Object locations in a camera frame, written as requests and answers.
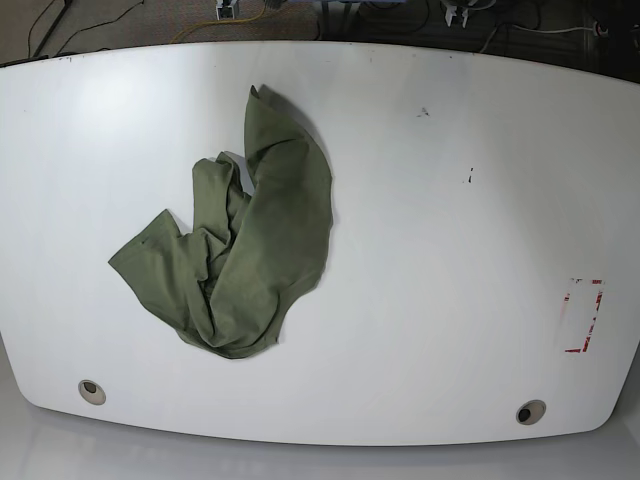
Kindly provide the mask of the olive green t-shirt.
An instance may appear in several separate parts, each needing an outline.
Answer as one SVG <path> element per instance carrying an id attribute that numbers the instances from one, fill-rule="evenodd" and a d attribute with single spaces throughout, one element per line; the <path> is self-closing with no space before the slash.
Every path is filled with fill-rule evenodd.
<path id="1" fill-rule="evenodd" d="M 110 259 L 148 312 L 231 360 L 276 344 L 322 277 L 333 224 L 328 161 L 265 86 L 249 93 L 244 148 L 244 165 L 226 153 L 194 164 L 191 232 L 163 211 Z"/>

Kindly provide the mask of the red tape rectangle marking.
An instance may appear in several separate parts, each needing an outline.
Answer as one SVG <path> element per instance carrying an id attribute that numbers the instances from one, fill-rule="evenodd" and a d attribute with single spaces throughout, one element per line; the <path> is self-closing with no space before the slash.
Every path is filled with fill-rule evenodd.
<path id="1" fill-rule="evenodd" d="M 601 279 L 571 278 L 563 299 L 558 344 L 563 353 L 587 351 L 604 294 Z"/>

